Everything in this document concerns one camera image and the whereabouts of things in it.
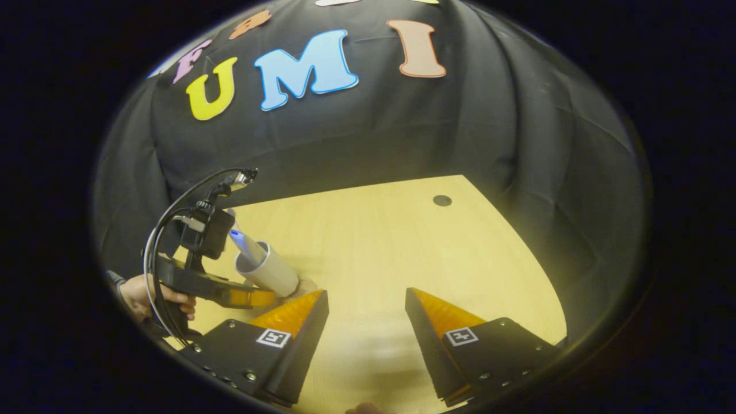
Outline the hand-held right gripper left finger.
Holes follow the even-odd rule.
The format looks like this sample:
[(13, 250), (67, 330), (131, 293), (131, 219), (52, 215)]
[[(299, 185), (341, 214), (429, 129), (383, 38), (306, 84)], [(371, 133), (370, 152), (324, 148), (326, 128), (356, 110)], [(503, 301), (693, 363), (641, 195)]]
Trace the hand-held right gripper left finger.
[(292, 407), (328, 315), (328, 291), (316, 289), (250, 322), (224, 321), (192, 341), (184, 357), (248, 396)]

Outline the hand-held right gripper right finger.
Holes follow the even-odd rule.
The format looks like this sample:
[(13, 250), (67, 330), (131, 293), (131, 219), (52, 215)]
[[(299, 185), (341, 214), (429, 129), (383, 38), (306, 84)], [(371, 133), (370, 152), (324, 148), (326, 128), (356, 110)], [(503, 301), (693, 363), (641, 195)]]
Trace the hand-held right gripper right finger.
[(487, 321), (414, 287), (407, 288), (405, 311), (434, 391), (448, 407), (498, 399), (561, 351), (511, 318)]

